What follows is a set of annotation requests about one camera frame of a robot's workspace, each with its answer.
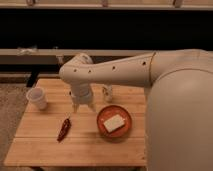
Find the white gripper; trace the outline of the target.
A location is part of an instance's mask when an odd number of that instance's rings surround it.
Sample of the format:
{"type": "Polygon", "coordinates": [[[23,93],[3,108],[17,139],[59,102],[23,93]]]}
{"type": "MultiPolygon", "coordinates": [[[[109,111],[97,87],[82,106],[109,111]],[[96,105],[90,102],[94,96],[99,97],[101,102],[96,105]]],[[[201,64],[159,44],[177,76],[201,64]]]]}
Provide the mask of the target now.
{"type": "Polygon", "coordinates": [[[75,104],[72,105],[73,113],[77,113],[79,109],[79,104],[88,104],[88,107],[92,112],[96,113],[96,107],[93,103],[93,91],[89,84],[72,84],[71,98],[75,104]]]}

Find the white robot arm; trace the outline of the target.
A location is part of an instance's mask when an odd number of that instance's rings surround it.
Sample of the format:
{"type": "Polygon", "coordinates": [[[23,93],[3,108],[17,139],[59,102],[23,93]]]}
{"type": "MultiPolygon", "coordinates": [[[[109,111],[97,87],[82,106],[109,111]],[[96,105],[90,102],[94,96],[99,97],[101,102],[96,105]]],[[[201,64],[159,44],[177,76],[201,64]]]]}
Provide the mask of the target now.
{"type": "Polygon", "coordinates": [[[147,171],[213,171],[213,53],[153,51],[95,64],[78,54],[59,71],[77,104],[92,83],[143,87],[147,171]]]}

